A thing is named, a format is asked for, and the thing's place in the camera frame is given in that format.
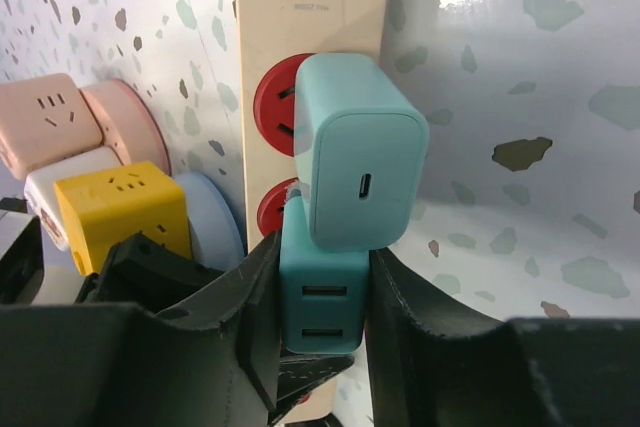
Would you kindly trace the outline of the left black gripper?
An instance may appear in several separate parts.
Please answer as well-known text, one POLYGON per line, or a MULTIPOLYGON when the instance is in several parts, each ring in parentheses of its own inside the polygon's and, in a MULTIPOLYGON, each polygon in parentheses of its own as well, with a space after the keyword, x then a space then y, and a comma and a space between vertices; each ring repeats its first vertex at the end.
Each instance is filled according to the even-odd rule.
MULTIPOLYGON (((138 233, 110 248, 102 271, 91 274, 72 304, 96 318, 220 320, 219 270, 207 268, 138 233)), ((24 199, 1 198, 1 304, 30 304, 44 279, 40 219, 24 199)))

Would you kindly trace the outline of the beige power strip red sockets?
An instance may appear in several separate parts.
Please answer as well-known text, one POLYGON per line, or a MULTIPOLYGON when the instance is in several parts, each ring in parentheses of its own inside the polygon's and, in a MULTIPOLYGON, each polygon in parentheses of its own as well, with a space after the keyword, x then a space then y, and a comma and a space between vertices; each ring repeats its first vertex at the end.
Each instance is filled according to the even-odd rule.
POLYGON ((283 222, 303 135, 298 85, 316 60, 380 56, 387 0, 236 0, 245 232, 249 248, 283 222))

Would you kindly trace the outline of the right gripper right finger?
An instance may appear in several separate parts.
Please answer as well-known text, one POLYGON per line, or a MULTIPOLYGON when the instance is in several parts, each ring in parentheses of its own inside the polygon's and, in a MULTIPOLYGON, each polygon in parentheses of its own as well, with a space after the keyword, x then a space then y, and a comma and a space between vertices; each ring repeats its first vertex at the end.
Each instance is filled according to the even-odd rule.
POLYGON ((639 323, 498 321, 389 250, 371 253, 367 357, 378 426, 635 426, 639 323))

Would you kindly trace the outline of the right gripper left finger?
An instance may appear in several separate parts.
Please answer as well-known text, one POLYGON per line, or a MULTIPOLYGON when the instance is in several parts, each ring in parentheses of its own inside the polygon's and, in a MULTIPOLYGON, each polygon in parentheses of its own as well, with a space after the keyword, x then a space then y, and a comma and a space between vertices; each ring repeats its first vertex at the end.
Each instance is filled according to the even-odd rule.
POLYGON ((265 426, 277 402, 280 237, 150 313, 131 303, 1 311, 5 426, 265 426))

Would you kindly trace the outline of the light teal charger plug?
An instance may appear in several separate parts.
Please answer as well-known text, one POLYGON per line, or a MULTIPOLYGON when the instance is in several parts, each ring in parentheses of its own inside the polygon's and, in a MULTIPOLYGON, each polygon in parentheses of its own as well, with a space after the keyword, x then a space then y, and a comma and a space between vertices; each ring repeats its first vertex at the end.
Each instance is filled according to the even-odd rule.
POLYGON ((428 142, 425 117, 372 58, 307 57, 295 79, 294 158, 314 242, 335 252, 396 242, 428 142))

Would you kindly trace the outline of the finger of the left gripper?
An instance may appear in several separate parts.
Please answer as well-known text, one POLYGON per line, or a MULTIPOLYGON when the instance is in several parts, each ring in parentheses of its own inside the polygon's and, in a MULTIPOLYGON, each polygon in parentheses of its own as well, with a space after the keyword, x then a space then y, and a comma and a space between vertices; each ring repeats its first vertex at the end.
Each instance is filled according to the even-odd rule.
POLYGON ((354 355, 287 354, 280 359, 277 403, 269 425, 315 422, 333 410, 336 377, 354 364, 354 355))

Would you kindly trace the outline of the teal dual usb charger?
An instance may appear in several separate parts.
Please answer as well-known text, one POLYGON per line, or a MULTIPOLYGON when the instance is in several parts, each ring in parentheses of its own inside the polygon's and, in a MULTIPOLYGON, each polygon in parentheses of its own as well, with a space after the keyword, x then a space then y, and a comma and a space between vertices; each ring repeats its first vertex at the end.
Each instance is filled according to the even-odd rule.
POLYGON ((369 253, 327 252, 311 239, 302 198, 284 205, 279 258, 282 343, 299 354, 349 354, 362 342, 369 253))

